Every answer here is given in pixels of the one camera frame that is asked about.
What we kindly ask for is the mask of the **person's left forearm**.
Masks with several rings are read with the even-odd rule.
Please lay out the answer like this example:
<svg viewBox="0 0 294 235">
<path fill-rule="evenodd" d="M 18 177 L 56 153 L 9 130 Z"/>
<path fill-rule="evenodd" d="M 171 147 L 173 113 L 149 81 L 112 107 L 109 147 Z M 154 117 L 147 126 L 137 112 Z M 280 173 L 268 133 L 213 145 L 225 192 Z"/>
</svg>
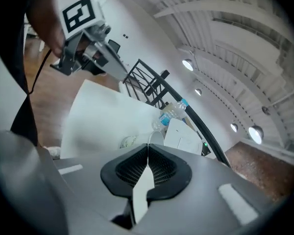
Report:
<svg viewBox="0 0 294 235">
<path fill-rule="evenodd" d="M 31 0 L 26 16 L 40 39 L 60 58 L 65 38 L 59 17 L 58 0 Z"/>
</svg>

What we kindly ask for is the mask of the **clear plastic water bottle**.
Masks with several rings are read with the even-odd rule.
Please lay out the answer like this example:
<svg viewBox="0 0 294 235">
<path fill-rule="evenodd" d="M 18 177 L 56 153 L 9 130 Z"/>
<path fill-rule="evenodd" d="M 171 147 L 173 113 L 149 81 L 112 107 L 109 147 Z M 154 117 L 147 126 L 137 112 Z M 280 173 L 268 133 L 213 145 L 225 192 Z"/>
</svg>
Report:
<svg viewBox="0 0 294 235">
<path fill-rule="evenodd" d="M 169 123 L 172 119 L 183 119 L 187 106 L 189 106 L 189 104 L 185 99 L 168 104 L 160 112 L 160 115 L 153 121 L 153 130 L 162 131 L 169 126 Z"/>
</svg>

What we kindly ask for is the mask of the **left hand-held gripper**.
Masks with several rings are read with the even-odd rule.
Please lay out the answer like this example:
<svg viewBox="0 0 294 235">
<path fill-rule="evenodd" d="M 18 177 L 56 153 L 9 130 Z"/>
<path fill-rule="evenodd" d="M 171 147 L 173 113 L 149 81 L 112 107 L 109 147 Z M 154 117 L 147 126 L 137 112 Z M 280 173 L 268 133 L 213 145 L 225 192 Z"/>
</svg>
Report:
<svg viewBox="0 0 294 235">
<path fill-rule="evenodd" d="M 105 21 L 98 0 L 78 0 L 63 8 L 60 22 L 64 43 L 61 58 L 52 68 L 69 76 L 93 63 L 118 80 L 127 77 L 119 56 L 105 42 L 111 27 Z"/>
</svg>

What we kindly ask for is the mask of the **white table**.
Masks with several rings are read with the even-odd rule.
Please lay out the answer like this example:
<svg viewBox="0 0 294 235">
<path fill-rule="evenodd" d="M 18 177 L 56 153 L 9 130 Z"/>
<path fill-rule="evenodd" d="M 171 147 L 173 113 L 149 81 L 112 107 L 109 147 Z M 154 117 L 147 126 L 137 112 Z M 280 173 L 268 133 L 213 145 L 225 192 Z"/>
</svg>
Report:
<svg viewBox="0 0 294 235">
<path fill-rule="evenodd" d="M 123 138 L 152 132 L 159 114 L 153 106 L 84 80 L 64 125 L 60 157 L 117 150 Z"/>
</svg>

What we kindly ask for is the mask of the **person's black shirt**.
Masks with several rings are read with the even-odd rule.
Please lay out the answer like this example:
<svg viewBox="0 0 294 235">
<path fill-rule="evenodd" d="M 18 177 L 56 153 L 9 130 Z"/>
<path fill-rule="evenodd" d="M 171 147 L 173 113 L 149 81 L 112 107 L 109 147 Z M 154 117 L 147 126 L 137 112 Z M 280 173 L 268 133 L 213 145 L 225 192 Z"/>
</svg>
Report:
<svg viewBox="0 0 294 235">
<path fill-rule="evenodd" d="M 24 69 L 24 15 L 28 0 L 11 0 L 0 8 L 0 57 L 26 97 L 11 131 L 38 145 L 38 133 Z"/>
</svg>

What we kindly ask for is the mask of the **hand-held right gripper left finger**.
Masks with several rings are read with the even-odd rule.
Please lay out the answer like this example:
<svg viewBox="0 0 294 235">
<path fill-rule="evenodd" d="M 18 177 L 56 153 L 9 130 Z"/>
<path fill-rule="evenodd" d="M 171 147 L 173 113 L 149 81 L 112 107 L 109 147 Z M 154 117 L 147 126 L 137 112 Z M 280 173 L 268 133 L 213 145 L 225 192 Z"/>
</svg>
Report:
<svg viewBox="0 0 294 235">
<path fill-rule="evenodd" d="M 47 151 L 0 131 L 0 193 L 40 235 L 148 235 L 125 229 L 77 196 Z"/>
</svg>

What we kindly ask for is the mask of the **open white box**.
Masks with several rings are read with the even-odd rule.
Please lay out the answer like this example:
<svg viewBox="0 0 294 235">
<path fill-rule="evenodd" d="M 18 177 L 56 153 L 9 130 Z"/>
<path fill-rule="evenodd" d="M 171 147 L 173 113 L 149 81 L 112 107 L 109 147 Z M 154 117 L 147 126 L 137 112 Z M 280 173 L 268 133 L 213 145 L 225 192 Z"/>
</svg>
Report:
<svg viewBox="0 0 294 235">
<path fill-rule="evenodd" d="M 183 121 L 173 118 L 170 120 L 165 134 L 164 146 L 201 155 L 203 143 L 191 127 Z"/>
</svg>

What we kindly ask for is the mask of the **black metal railing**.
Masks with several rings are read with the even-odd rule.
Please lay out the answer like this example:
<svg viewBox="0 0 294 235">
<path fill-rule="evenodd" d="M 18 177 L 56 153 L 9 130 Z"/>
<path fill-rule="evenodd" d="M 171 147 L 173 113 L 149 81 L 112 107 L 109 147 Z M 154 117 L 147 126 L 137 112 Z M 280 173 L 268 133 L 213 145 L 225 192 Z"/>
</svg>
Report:
<svg viewBox="0 0 294 235">
<path fill-rule="evenodd" d="M 182 96 L 169 85 L 163 77 L 157 74 L 157 72 L 141 59 L 138 59 L 132 69 L 127 73 L 126 77 L 122 80 L 122 83 L 125 84 L 128 95 L 131 95 L 129 91 L 129 87 L 131 87 L 136 99 L 139 99 L 136 91 L 136 89 L 138 89 L 145 96 L 146 104 L 155 107 L 158 106 L 159 109 L 164 109 L 165 107 L 165 102 L 162 98 L 166 94 L 170 94 L 175 101 L 180 101 L 182 99 Z M 209 145 L 217 160 L 224 165 L 231 167 L 230 162 L 217 140 L 191 106 L 186 107 L 186 114 L 201 132 L 205 142 Z"/>
</svg>

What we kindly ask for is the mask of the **person's white shoe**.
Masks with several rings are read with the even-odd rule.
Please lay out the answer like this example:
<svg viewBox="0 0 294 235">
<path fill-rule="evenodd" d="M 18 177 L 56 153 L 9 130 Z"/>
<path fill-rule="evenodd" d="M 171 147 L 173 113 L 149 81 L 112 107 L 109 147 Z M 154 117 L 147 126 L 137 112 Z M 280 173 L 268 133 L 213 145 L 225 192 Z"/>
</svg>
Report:
<svg viewBox="0 0 294 235">
<path fill-rule="evenodd" d="M 50 153 L 53 160 L 60 159 L 61 148 L 59 146 L 44 146 L 44 149 L 46 149 Z"/>
</svg>

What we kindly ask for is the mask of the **small black device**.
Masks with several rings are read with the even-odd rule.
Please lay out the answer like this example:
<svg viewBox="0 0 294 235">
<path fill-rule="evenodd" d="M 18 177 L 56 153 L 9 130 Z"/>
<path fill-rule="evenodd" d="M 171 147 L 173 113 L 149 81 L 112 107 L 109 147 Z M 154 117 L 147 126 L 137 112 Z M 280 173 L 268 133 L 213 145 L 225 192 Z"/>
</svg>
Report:
<svg viewBox="0 0 294 235">
<path fill-rule="evenodd" d="M 207 156 L 211 153 L 209 150 L 208 144 L 206 141 L 202 141 L 202 150 L 201 150 L 201 155 L 202 156 Z"/>
</svg>

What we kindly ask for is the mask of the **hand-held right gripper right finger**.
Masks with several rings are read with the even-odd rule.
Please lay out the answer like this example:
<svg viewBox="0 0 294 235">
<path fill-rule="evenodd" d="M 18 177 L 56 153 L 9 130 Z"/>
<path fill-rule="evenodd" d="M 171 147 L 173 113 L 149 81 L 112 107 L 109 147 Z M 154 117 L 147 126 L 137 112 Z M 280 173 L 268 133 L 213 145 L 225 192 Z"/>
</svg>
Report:
<svg viewBox="0 0 294 235">
<path fill-rule="evenodd" d="M 187 180 L 169 179 L 167 190 L 185 184 L 176 196 L 150 203 L 134 227 L 138 235 L 260 235 L 277 209 L 263 192 L 229 167 L 212 159 L 161 145 L 161 152 L 177 164 Z"/>
</svg>

